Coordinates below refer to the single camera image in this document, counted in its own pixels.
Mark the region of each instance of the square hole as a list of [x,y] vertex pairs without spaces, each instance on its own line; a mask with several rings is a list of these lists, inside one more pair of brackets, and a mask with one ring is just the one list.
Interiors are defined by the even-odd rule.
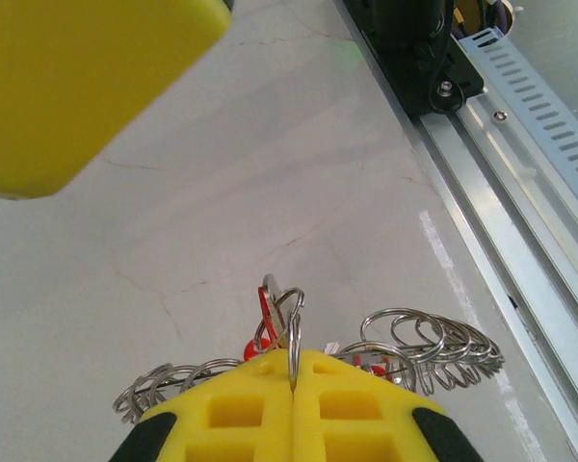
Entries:
[[252,462],[254,446],[251,444],[223,442],[217,445],[197,445],[186,450],[188,462]]
[[324,437],[326,462],[394,462],[399,460],[389,436],[330,434]]
[[368,392],[332,390],[321,393],[319,408],[322,419],[367,421],[381,419],[381,409]]
[[213,397],[208,406],[210,428],[261,426],[263,398],[257,396]]

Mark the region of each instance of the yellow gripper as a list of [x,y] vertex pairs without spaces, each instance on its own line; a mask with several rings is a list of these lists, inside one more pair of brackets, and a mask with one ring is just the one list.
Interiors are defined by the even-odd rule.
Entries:
[[276,349],[149,409],[111,462],[477,462],[429,399],[317,351]]
[[61,189],[221,37],[227,2],[0,0],[0,196]]

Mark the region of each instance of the perforated metal strip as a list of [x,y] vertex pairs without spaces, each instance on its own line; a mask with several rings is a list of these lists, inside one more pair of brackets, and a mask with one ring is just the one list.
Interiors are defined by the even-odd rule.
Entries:
[[578,197],[578,120],[498,29],[460,41]]

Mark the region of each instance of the screw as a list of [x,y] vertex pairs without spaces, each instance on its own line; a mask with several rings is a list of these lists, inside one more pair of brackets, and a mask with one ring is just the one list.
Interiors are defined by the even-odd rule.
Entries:
[[444,98],[450,97],[452,95],[452,87],[452,82],[444,80],[441,82],[441,85],[439,85],[439,95],[443,96]]
[[508,119],[508,113],[497,111],[492,115],[492,118],[494,119],[495,123],[503,123]]

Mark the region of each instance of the white marble surface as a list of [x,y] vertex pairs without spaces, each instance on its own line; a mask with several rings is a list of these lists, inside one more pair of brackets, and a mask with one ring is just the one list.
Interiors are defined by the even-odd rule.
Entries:
[[409,306],[470,319],[506,373],[435,396],[487,461],[573,460],[331,0],[233,29],[54,197],[0,200],[0,461],[106,460],[140,373],[239,356],[266,272],[303,339]]

